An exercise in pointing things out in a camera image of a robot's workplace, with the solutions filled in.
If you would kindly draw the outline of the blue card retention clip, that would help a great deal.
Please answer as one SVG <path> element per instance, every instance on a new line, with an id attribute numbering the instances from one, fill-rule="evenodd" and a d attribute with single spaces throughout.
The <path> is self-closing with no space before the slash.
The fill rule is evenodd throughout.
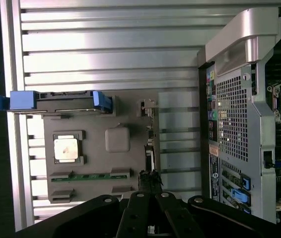
<path id="1" fill-rule="evenodd" d="M 239 209 L 247 214 L 251 214 L 251 195 L 243 189 L 231 189 L 231 197 L 238 201 Z"/>
<path id="2" fill-rule="evenodd" d="M 251 190 L 251 179 L 248 176 L 246 176 L 245 174 L 240 174 L 240 178 L 241 178 L 242 187 L 246 191 L 250 191 Z"/>

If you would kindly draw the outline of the disk in blue carrier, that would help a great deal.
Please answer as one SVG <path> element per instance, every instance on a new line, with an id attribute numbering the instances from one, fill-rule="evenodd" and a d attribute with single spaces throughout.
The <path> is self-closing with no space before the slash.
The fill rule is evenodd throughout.
<path id="1" fill-rule="evenodd" d="M 11 91 L 8 97 L 0 95 L 0 111 L 21 115 L 111 114 L 113 108 L 113 97 L 100 91 Z"/>

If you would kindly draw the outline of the grey parts rack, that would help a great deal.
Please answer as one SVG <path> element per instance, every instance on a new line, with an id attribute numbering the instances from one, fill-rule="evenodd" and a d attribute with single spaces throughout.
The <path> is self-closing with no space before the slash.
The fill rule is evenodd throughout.
<path id="1" fill-rule="evenodd" d="M 154 99 L 154 90 L 103 92 L 113 97 L 111 114 L 81 113 L 72 116 L 42 116 L 44 121 L 48 199 L 52 203 L 90 200 L 102 194 L 121 195 L 138 189 L 145 169 L 144 146 L 149 119 L 138 117 L 138 100 Z M 73 135 L 79 157 L 73 163 L 58 163 L 54 140 Z M 129 174 L 128 179 L 51 182 L 51 176 L 75 174 Z"/>

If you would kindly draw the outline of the graphics card with metal bracket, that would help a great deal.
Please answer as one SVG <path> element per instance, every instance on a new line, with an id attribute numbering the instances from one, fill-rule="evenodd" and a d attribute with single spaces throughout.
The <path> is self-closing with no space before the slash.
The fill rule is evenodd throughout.
<path id="1" fill-rule="evenodd" d="M 147 142 L 144 146 L 145 169 L 147 171 L 160 170 L 160 129 L 159 129 L 159 106 L 154 99 L 138 100 L 138 117 L 149 119 L 146 126 Z"/>

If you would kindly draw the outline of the green RAM stick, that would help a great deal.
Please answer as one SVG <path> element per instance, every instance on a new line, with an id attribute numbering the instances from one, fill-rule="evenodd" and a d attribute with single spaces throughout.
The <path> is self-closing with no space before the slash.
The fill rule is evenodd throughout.
<path id="1" fill-rule="evenodd" d="M 51 176 L 51 182 L 71 182 L 71 181 L 88 181 L 88 180 L 113 180 L 113 179 L 128 179 L 129 174 L 75 174 L 74 172 L 68 175 Z"/>

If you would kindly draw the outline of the open grey PC case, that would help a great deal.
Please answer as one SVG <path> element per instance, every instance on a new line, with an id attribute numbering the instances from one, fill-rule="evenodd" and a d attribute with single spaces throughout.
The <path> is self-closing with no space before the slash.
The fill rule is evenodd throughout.
<path id="1" fill-rule="evenodd" d="M 278 223 L 276 121 L 266 100 L 265 66 L 281 60 L 281 7 L 237 14 L 197 58 L 203 195 L 239 209 L 231 189 L 246 191 L 245 174 L 251 214 Z"/>

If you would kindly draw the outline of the silver CPU chip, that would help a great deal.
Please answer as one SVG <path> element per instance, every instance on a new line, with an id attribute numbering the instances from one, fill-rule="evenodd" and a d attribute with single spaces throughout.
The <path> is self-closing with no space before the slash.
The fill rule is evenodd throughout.
<path id="1" fill-rule="evenodd" d="M 78 140 L 73 135 L 58 135 L 54 140 L 54 154 L 58 163 L 73 163 L 78 159 Z"/>

